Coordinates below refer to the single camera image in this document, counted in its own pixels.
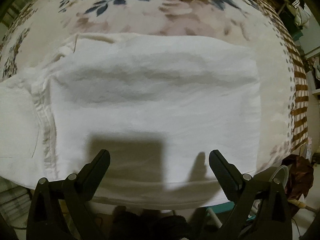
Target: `striped curtain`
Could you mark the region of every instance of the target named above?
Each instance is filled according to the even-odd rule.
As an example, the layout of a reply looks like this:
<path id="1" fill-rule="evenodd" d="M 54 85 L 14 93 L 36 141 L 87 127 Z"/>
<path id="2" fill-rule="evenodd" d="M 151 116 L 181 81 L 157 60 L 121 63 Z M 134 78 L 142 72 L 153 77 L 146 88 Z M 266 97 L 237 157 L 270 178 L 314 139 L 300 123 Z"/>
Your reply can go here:
<path id="1" fill-rule="evenodd" d="M 26 214 L 30 204 L 26 188 L 0 177 L 0 213 L 8 224 Z"/>

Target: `bed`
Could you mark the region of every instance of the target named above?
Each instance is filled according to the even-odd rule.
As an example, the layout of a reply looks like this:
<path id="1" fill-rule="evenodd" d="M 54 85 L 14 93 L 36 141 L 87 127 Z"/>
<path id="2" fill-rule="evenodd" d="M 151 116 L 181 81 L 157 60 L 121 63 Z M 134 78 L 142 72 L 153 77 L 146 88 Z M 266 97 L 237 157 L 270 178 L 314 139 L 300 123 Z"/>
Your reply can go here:
<path id="1" fill-rule="evenodd" d="M 2 81 L 37 66 L 77 33 L 206 36 L 249 47 L 255 53 L 261 82 L 260 140 L 254 172 L 281 161 L 308 139 L 308 86 L 303 64 L 291 36 L 266 0 L 32 0 L 0 45 Z M 49 165 L 52 156 L 44 155 L 43 159 Z M 34 188 L 46 173 L 39 164 L 39 170 L 28 167 L 31 161 L 2 154 L 0 175 Z M 13 173 L 16 163 L 26 168 Z M 23 176 L 34 179 L 34 184 L 26 185 Z M 99 199 L 106 202 L 101 195 Z M 169 207 L 196 206 L 199 203 Z"/>

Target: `plaid fabric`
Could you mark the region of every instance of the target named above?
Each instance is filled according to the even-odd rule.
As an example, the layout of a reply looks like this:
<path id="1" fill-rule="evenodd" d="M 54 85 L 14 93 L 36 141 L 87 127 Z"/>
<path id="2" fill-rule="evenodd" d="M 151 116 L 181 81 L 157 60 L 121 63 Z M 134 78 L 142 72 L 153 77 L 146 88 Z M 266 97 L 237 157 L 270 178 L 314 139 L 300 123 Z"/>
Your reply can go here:
<path id="1" fill-rule="evenodd" d="M 30 204 L 27 189 L 0 177 L 0 213 L 7 223 L 27 213 Z"/>
<path id="2" fill-rule="evenodd" d="M 295 88 L 291 87 L 292 99 L 294 98 L 295 104 L 291 106 L 291 123 L 294 122 L 291 133 L 293 138 L 291 141 L 291 152 L 305 144 L 308 140 L 308 126 L 307 126 L 307 107 L 308 107 L 308 85 L 306 80 L 306 73 L 303 68 L 303 63 L 300 54 L 293 43 L 292 37 L 288 33 L 280 17 L 275 10 L 267 3 L 267 0 L 257 0 L 260 7 L 260 11 L 270 18 L 271 22 L 275 26 L 276 31 L 283 41 L 283 45 L 286 47 L 284 53 L 287 55 L 287 63 L 290 63 L 292 67 L 288 67 L 289 72 L 294 72 L 293 81 L 295 82 Z"/>

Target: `silver screw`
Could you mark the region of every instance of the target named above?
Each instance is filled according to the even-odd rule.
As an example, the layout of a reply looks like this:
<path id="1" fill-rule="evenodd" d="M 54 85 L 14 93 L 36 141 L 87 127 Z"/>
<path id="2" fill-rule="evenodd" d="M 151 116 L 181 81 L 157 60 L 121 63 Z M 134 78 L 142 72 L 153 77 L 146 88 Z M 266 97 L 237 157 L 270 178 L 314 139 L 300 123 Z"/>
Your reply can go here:
<path id="1" fill-rule="evenodd" d="M 250 174 L 247 174 L 247 173 L 243 174 L 243 175 L 242 175 L 242 178 L 244 178 L 245 180 L 250 180 L 250 179 L 252 179 L 251 175 L 250 175 Z"/>
<path id="2" fill-rule="evenodd" d="M 274 181 L 274 183 L 276 183 L 276 184 L 281 184 L 281 181 L 280 181 L 279 179 L 277 179 L 277 178 L 274 178 L 273 181 Z"/>
<path id="3" fill-rule="evenodd" d="M 68 179 L 69 180 L 75 180 L 77 178 L 77 174 L 74 174 L 74 173 L 72 173 L 72 174 L 70 174 L 69 176 L 68 176 Z"/>
<path id="4" fill-rule="evenodd" d="M 39 184 L 44 184 L 47 181 L 46 178 L 41 178 L 39 179 Z"/>

